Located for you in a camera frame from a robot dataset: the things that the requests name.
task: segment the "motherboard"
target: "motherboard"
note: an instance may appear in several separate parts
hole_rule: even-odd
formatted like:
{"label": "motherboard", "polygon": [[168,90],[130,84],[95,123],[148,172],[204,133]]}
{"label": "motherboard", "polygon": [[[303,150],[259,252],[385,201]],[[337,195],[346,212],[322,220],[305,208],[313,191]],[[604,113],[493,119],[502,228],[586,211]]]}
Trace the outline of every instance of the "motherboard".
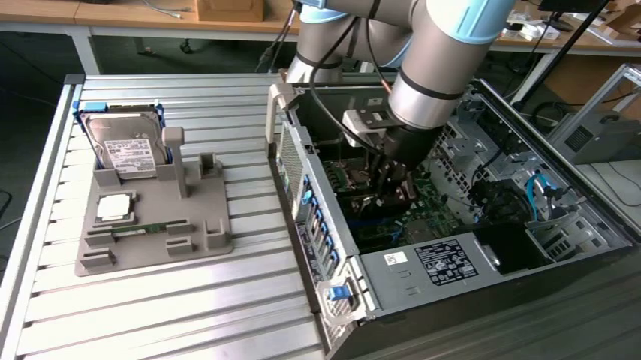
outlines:
{"label": "motherboard", "polygon": [[[362,158],[322,162],[327,178],[342,208],[350,206],[346,198],[358,197],[367,185]],[[421,166],[411,174],[418,200],[410,209],[381,219],[347,219],[354,240],[362,254],[387,248],[441,239],[462,225],[430,180],[430,171]]]}

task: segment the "hard drive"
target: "hard drive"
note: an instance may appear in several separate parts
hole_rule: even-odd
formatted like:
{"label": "hard drive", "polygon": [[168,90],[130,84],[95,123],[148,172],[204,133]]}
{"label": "hard drive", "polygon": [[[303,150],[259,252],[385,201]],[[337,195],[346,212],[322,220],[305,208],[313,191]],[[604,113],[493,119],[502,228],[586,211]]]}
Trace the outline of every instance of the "hard drive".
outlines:
{"label": "hard drive", "polygon": [[115,169],[120,179],[155,176],[155,167],[171,160],[163,145],[162,108],[103,104],[86,104],[78,115],[96,154],[98,168]]}

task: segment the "gray floor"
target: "gray floor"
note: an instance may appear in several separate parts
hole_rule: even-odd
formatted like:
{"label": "gray floor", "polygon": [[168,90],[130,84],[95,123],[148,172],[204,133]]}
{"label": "gray floor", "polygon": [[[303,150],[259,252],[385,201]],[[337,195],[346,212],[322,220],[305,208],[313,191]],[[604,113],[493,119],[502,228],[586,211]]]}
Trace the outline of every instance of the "gray floor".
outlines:
{"label": "gray floor", "polygon": [[[218,40],[192,40],[194,53],[186,55],[179,39],[146,39],[154,55],[139,55],[134,41],[126,37],[95,37],[98,60],[106,74],[198,74],[254,72],[256,60],[268,43]],[[53,79],[39,73],[1,44],[21,54]],[[286,68],[295,54],[289,43],[282,50],[277,66]],[[478,70],[502,91],[512,72],[505,63],[506,53],[493,53]],[[516,59],[524,60],[526,54]],[[349,70],[354,65],[346,61]],[[13,201],[0,224],[19,218],[31,189],[55,108],[43,102],[27,100],[15,93],[56,103],[66,74],[83,72],[74,44],[66,35],[0,33],[0,189],[13,194]],[[516,87],[522,77],[512,83]],[[550,97],[542,89],[537,101]],[[17,226],[0,232],[0,254],[8,255]]]}

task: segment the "metal table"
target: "metal table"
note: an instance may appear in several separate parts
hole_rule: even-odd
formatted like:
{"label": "metal table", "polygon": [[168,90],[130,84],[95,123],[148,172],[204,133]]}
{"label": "metal table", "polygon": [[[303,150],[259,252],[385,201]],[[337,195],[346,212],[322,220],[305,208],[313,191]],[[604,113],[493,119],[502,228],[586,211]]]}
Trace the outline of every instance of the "metal table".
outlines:
{"label": "metal table", "polygon": [[[1,360],[323,358],[263,154],[267,86],[277,79],[90,76],[64,86],[0,288]],[[71,101],[155,98],[167,124],[186,128],[183,153],[220,156],[236,248],[210,259],[76,277],[94,156]],[[640,260],[634,254],[554,295],[359,360],[636,359]]]}

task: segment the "warning label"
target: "warning label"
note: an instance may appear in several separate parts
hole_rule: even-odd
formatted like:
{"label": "warning label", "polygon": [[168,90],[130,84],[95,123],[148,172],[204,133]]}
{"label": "warning label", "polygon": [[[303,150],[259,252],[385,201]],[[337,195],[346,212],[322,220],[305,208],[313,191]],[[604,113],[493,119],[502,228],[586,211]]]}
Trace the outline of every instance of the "warning label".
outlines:
{"label": "warning label", "polygon": [[479,274],[455,239],[414,250],[434,285],[449,284]]}
{"label": "warning label", "polygon": [[108,140],[104,142],[114,168],[122,174],[155,170],[148,139]]}

